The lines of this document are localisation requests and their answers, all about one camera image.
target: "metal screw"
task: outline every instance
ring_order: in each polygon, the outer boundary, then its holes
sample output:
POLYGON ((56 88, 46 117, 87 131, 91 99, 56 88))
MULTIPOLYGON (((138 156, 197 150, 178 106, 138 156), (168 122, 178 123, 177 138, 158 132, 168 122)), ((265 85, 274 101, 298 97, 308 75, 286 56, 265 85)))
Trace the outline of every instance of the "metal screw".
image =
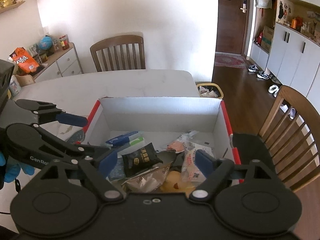
POLYGON ((121 196, 121 194, 119 191, 116 191, 116 190, 108 190, 104 193, 104 196, 106 198, 118 198, 121 196))
POLYGON ((205 190, 197 189, 194 192, 192 192, 192 195, 196 198, 205 198, 209 195, 209 193, 206 192, 205 190))
POLYGON ((143 201, 143 204, 145 204, 145 205, 151 205, 151 204, 152 204, 152 201, 149 200, 149 199, 145 199, 145 200, 143 201))
POLYGON ((159 203, 159 202, 161 202, 161 199, 160 199, 160 198, 154 198, 154 199, 152 200, 152 202, 153 202, 153 203, 159 203))

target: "brown wooden door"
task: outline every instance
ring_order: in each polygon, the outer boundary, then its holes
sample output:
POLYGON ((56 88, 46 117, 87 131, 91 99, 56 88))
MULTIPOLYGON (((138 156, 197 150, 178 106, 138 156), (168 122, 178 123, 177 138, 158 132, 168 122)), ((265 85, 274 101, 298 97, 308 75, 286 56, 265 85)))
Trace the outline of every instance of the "brown wooden door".
POLYGON ((243 0, 219 0, 216 52, 241 54, 246 27, 243 0))

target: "orange snack bag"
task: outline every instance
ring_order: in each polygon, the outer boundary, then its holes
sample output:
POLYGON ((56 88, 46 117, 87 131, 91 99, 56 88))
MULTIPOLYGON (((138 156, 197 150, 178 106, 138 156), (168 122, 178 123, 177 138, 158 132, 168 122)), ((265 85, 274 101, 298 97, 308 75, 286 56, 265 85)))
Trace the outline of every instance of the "orange snack bag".
POLYGON ((25 73, 35 72, 39 67, 38 62, 24 48, 16 48, 10 57, 25 73))

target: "gloved finger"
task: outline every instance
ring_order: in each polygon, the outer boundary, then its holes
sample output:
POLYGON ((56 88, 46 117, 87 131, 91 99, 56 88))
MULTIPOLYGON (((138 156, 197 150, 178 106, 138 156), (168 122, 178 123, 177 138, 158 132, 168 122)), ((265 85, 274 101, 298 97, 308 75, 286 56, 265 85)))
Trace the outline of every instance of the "gloved finger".
POLYGON ((4 166, 6 163, 4 155, 2 152, 0 152, 0 166, 4 166))
POLYGON ((30 165, 27 165, 27 164, 24 164, 24 163, 19 163, 20 167, 22 168, 23 172, 27 175, 33 175, 35 174, 35 168, 30 166, 30 165))
POLYGON ((16 177, 20 174, 21 168, 18 164, 12 165, 12 166, 7 166, 6 173, 4 176, 4 182, 10 183, 13 182, 16 177))

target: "chair seat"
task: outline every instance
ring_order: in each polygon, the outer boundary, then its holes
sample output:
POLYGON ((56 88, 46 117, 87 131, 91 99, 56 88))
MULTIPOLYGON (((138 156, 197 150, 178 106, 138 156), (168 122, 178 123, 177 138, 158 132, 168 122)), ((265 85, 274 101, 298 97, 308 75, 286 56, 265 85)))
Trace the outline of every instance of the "chair seat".
POLYGON ((241 164, 249 164, 251 160, 260 160, 269 169, 276 172, 270 152, 259 136, 234 133, 232 143, 233 147, 238 149, 241 164))

